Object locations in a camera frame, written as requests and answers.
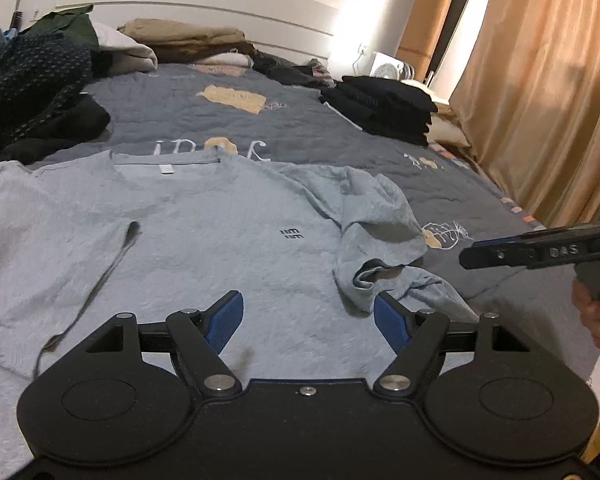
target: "folded clothes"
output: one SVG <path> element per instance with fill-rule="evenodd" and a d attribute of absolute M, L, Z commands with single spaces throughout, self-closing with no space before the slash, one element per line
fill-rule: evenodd
<path fill-rule="evenodd" d="M 150 47 L 103 23 L 92 20 L 91 25 L 98 36 L 100 51 L 111 54 L 111 66 L 107 75 L 153 72 L 158 68 L 158 59 Z"/>
<path fill-rule="evenodd" d="M 253 59 L 246 54 L 240 54 L 239 52 L 224 52 L 222 54 L 216 54 L 215 56 L 199 59 L 196 61 L 196 64 L 240 66 L 244 68 L 251 68 L 253 66 Z"/>
<path fill-rule="evenodd" d="M 384 78 L 344 76 L 336 88 L 321 94 L 321 102 L 370 134 L 427 145 L 425 134 L 437 108 L 419 88 Z"/>
<path fill-rule="evenodd" d="M 234 49 L 252 56 L 255 48 L 233 27 L 202 27 L 172 20 L 137 18 L 118 28 L 153 49 L 160 63 L 191 63 Z"/>

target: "human hand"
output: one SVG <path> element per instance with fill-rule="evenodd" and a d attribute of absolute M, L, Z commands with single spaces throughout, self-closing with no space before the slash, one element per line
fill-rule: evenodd
<path fill-rule="evenodd" d="M 571 302 L 580 311 L 580 322 L 591 332 L 594 345 L 600 348 L 600 300 L 593 300 L 587 286 L 574 280 Z"/>

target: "dark patterned cloth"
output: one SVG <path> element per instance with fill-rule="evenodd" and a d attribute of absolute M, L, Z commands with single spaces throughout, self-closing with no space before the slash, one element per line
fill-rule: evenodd
<path fill-rule="evenodd" d="M 0 150 L 73 107 L 90 78 L 88 47 L 61 32 L 14 38 L 0 52 Z"/>

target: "black logo print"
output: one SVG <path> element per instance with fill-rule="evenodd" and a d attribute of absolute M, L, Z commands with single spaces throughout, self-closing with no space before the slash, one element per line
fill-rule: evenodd
<path fill-rule="evenodd" d="M 285 235 L 285 238 L 304 238 L 298 229 L 282 229 L 280 232 Z"/>

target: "beige blanket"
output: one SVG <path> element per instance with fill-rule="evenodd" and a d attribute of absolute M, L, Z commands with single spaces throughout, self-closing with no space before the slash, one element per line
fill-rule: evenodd
<path fill-rule="evenodd" d="M 150 46 L 210 46 L 244 41 L 234 27 L 202 27 L 171 20 L 136 18 L 118 28 L 138 43 Z"/>

